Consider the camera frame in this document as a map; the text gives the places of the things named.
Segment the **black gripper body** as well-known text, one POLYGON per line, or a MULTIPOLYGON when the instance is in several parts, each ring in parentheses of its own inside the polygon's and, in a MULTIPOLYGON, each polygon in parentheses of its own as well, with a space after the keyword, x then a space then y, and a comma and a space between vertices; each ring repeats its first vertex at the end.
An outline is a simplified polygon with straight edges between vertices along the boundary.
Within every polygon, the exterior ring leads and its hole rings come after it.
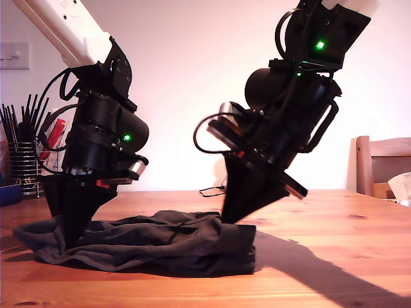
POLYGON ((80 141, 66 149, 62 170, 40 175, 46 184, 84 184, 112 188, 134 181, 134 153, 111 142, 107 147, 80 141))

